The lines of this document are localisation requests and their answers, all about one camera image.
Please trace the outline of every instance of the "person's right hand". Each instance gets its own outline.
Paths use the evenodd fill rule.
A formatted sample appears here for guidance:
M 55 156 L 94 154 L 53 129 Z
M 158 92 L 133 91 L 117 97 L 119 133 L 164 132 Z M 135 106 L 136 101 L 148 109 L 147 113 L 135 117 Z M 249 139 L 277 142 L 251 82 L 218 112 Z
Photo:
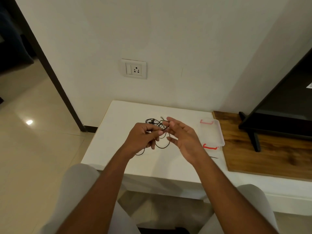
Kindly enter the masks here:
M 206 153 L 197 134 L 193 128 L 172 117 L 167 117 L 167 121 L 163 121 L 163 125 L 169 128 L 164 131 L 178 138 L 167 137 L 167 139 L 178 146 L 183 157 L 193 165 L 199 154 Z

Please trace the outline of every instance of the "wooden board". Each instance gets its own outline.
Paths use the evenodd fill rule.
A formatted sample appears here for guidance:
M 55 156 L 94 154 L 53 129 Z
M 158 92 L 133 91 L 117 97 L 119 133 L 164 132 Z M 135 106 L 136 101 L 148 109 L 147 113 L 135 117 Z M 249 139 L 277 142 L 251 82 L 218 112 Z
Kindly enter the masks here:
M 238 129 L 238 114 L 214 111 L 213 116 L 221 125 L 229 171 L 312 180 L 312 141 L 259 134 L 257 153 L 247 133 Z

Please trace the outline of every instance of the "black tv leg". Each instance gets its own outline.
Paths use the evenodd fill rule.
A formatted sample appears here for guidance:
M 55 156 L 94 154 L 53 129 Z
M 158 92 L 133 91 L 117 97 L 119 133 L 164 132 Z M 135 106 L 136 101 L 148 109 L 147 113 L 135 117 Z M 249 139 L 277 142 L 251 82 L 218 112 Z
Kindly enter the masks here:
M 241 118 L 242 121 L 247 117 L 247 115 L 243 112 L 239 112 L 238 114 L 239 114 L 239 117 Z M 260 152 L 261 146 L 260 146 L 260 142 L 258 139 L 258 134 L 256 132 L 254 132 L 253 130 L 246 130 L 246 132 L 250 138 L 250 141 L 251 141 L 252 146 L 254 147 L 255 151 Z

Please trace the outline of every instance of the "wall socket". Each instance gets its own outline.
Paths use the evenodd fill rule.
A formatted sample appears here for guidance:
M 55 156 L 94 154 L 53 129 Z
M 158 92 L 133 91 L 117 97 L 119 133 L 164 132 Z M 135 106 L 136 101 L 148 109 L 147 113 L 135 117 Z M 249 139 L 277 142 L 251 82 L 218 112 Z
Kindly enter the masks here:
M 121 59 L 125 77 L 146 79 L 146 62 Z

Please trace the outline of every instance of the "red clip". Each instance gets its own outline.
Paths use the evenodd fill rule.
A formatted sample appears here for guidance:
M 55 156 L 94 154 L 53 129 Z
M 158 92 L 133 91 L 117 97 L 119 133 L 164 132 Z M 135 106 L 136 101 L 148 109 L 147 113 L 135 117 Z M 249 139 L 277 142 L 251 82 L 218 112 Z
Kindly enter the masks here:
M 210 123 L 208 123 L 208 122 L 203 122 L 203 120 L 201 119 L 201 120 L 200 120 L 200 123 L 203 123 L 203 124 L 208 124 L 208 125 L 212 125 L 212 124 L 213 124 L 213 121 L 212 121 L 212 122 L 210 122 Z
M 205 145 L 206 145 L 206 144 L 203 144 L 203 146 L 202 146 L 202 147 L 205 148 L 205 149 L 214 149 L 214 150 L 216 150 L 217 148 L 219 148 L 219 147 L 215 147 L 215 148 L 206 147 Z

